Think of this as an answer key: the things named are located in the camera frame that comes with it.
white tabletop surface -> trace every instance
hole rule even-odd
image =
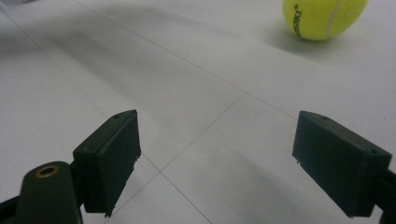
[[[371,0],[309,42],[281,0],[0,0],[0,201],[136,109],[144,155],[114,216],[85,223],[377,223],[346,217],[291,151],[307,110],[396,153],[395,12]]]

